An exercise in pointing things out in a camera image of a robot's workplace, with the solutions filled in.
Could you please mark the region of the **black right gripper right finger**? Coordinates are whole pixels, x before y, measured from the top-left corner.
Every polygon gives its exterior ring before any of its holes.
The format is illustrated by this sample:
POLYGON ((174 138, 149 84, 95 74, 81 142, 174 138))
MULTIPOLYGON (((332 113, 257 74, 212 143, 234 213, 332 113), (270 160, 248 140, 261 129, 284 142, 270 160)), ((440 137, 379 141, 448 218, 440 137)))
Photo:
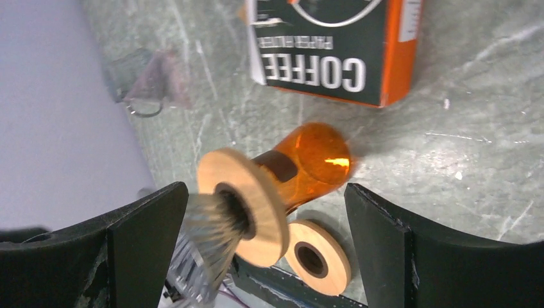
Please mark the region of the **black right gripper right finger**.
POLYGON ((542 307, 543 243, 467 234, 359 184, 344 192, 369 307, 542 307))

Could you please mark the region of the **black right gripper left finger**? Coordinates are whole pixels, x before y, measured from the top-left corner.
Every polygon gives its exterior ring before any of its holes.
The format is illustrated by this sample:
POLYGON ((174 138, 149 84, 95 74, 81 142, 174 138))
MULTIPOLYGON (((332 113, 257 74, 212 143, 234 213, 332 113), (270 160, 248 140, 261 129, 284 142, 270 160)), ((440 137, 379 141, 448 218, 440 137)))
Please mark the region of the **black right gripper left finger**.
POLYGON ((55 231, 1 231, 2 307, 157 307, 189 192, 174 182, 55 231))

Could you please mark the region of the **clear glass ribbed dripper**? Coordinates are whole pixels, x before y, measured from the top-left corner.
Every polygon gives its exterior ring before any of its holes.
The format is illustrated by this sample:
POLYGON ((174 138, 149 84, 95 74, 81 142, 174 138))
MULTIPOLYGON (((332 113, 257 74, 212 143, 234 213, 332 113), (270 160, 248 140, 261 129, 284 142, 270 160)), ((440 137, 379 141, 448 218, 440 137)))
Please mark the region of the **clear glass ribbed dripper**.
POLYGON ((249 218, 232 192, 191 194, 167 282, 193 307, 212 307, 249 218))

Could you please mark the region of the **orange glass carafe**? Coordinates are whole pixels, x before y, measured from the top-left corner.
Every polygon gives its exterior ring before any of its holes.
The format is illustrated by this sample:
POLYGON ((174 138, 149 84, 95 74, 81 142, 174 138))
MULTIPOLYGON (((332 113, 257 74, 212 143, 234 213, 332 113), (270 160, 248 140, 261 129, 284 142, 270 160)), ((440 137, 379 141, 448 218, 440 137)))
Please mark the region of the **orange glass carafe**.
POLYGON ((252 161, 273 179, 286 214, 340 188, 357 165, 344 135, 321 122, 297 127, 252 161))

